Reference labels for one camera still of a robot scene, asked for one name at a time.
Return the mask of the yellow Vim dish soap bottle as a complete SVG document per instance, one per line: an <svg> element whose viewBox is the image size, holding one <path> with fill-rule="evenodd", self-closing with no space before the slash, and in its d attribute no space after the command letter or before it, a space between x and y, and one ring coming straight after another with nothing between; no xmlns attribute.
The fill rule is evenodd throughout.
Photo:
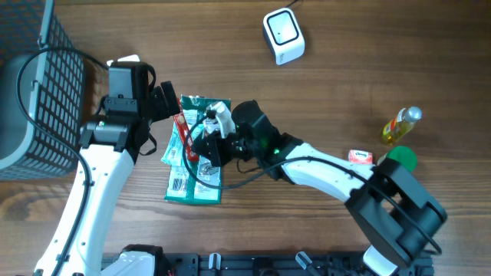
<svg viewBox="0 0 491 276"><path fill-rule="evenodd" d="M401 109L396 117L383 127L381 141L388 145L396 143L414 128L422 116L423 112L419 107L412 106Z"/></svg>

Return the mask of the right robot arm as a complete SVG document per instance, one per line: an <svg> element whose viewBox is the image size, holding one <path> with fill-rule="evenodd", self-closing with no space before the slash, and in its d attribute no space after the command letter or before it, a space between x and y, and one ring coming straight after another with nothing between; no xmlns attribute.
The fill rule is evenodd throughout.
<svg viewBox="0 0 491 276"><path fill-rule="evenodd" d="M212 103L203 118L218 129L187 136L185 150L207 158L215 167L233 159L256 159L264 175L293 185L309 186L343 202L371 243L363 262L377 275L392 275L409 268L428 245L439 255L434 235L447 220L443 206L401 162L385 158L381 163L360 164L323 153L288 133L280 133L255 100L230 110L223 102Z"/></svg>

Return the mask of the green lid jar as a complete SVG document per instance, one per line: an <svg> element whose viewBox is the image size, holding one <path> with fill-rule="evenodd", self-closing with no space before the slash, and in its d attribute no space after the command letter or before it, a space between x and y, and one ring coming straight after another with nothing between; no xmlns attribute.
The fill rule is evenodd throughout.
<svg viewBox="0 0 491 276"><path fill-rule="evenodd" d="M385 159L393 159L398 161L410 172L413 172L417 168L417 155L411 148L406 146L395 146L380 157L377 164L380 165Z"/></svg>

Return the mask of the red Nescafe sachet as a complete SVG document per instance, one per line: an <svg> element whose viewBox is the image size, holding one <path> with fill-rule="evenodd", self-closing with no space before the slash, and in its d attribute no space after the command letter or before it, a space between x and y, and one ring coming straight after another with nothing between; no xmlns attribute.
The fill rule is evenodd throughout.
<svg viewBox="0 0 491 276"><path fill-rule="evenodd" d="M186 138L186 135L189 133L189 126L187 124L185 114L180 102L178 102L178 106L180 111L177 115L173 116L174 123L176 124L179 137L181 139L181 142L183 143L184 156L190 162L195 163L199 161L199 156L191 150L191 146L193 145L193 143Z"/></svg>

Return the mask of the teal wipes packet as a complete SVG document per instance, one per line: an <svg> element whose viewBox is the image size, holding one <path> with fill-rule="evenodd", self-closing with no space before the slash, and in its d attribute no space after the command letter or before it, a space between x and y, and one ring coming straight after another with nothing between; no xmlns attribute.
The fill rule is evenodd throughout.
<svg viewBox="0 0 491 276"><path fill-rule="evenodd" d="M161 161L170 166L184 166L182 159L183 143L178 134L176 124L173 125L173 132L170 141L163 154Z"/></svg>

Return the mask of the orange Kleenex tissue pack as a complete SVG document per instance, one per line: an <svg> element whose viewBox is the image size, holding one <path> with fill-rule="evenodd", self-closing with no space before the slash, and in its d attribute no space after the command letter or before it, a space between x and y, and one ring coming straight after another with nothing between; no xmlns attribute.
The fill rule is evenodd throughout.
<svg viewBox="0 0 491 276"><path fill-rule="evenodd" d="M358 149L351 149L348 153L348 161L357 164L372 164L373 153Z"/></svg>

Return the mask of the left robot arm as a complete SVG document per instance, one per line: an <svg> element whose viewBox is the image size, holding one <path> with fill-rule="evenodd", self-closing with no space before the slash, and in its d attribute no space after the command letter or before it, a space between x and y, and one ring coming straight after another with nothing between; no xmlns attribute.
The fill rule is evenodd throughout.
<svg viewBox="0 0 491 276"><path fill-rule="evenodd" d="M153 245L128 245L114 263L102 262L119 194L141 146L155 140L151 124L180 111L172 84L155 80L154 69L141 61L109 67L104 114L81 128L78 173L36 275L165 275L170 269L163 249Z"/></svg>

